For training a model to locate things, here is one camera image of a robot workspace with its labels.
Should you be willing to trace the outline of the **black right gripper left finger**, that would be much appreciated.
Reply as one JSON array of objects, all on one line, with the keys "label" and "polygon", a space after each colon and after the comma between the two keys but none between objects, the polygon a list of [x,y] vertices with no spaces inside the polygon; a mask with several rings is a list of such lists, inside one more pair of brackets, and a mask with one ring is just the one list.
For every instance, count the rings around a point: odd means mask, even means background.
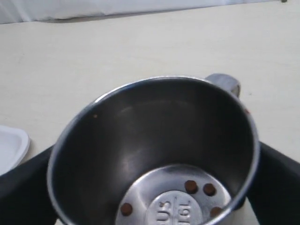
[{"label": "black right gripper left finger", "polygon": [[2,225],[53,225],[57,215],[46,186],[52,147],[0,177]]}]

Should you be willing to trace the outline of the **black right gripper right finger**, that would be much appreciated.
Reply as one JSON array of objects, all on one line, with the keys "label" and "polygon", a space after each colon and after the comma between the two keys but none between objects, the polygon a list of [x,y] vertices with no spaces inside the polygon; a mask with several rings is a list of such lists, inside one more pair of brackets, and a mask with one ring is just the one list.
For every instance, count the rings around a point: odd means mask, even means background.
[{"label": "black right gripper right finger", "polygon": [[260,142],[260,159],[247,193],[261,225],[300,223],[300,164]]}]

